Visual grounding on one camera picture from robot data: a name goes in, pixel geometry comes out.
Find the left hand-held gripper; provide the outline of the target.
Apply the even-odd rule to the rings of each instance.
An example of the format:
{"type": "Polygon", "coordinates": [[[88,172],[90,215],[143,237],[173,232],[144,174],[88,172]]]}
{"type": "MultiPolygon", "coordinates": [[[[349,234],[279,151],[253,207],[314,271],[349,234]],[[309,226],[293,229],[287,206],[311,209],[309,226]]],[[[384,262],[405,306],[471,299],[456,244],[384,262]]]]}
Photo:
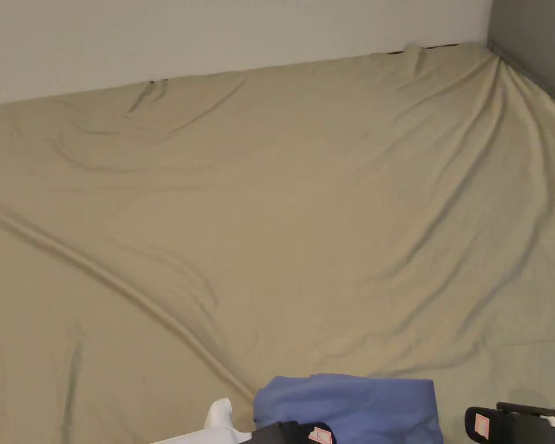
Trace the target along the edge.
{"type": "Polygon", "coordinates": [[[161,443],[336,443],[326,423],[279,421],[258,431],[238,431],[232,423],[230,399],[214,401],[202,430],[165,439],[161,443]]]}

